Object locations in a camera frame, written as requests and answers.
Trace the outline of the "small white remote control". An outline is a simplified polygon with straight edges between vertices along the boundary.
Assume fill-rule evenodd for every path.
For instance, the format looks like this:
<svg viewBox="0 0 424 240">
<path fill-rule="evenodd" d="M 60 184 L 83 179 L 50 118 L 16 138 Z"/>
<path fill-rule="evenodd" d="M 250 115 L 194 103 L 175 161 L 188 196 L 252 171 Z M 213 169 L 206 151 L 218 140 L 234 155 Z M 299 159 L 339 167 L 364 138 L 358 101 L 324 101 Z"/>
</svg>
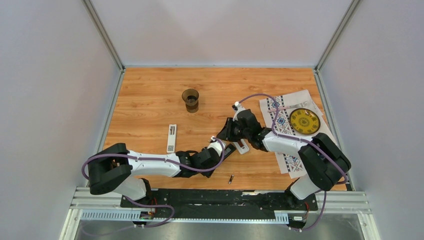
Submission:
<svg viewBox="0 0 424 240">
<path fill-rule="evenodd" d="M 177 125 L 170 124 L 168 127 L 168 137 L 167 137 L 167 153 L 174 153 L 176 150 L 176 139 L 177 139 Z"/>
</svg>

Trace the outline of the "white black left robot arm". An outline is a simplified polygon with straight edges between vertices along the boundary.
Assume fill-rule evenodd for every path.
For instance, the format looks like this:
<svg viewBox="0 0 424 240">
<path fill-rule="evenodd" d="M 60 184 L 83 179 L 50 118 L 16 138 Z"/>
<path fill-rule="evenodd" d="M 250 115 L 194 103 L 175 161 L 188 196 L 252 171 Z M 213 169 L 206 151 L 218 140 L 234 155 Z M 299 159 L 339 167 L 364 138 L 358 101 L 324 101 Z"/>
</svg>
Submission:
<svg viewBox="0 0 424 240">
<path fill-rule="evenodd" d="M 140 207 L 153 201 L 149 181 L 143 176 L 191 178 L 203 175 L 209 178 L 225 160 L 226 144 L 215 136 L 200 151 L 187 150 L 168 154 L 148 154 L 127 149 L 125 143 L 116 143 L 89 157 L 81 172 L 88 180 L 92 195 L 118 193 L 134 200 Z"/>
</svg>

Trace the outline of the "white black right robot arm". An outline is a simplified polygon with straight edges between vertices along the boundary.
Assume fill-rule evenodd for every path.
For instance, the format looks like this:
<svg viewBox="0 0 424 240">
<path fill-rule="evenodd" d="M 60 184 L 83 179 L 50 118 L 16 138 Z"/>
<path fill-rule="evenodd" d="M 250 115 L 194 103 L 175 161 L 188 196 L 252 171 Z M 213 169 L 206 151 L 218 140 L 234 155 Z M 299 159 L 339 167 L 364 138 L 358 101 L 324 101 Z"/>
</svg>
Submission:
<svg viewBox="0 0 424 240">
<path fill-rule="evenodd" d="M 299 209 L 310 195 L 344 184 L 352 167 L 327 134 L 298 137 L 277 133 L 261 126 L 250 109 L 239 110 L 234 117 L 227 118 L 217 137 L 233 143 L 246 140 L 256 150 L 284 153 L 301 160 L 306 175 L 295 180 L 285 195 L 286 205 L 293 210 Z"/>
</svg>

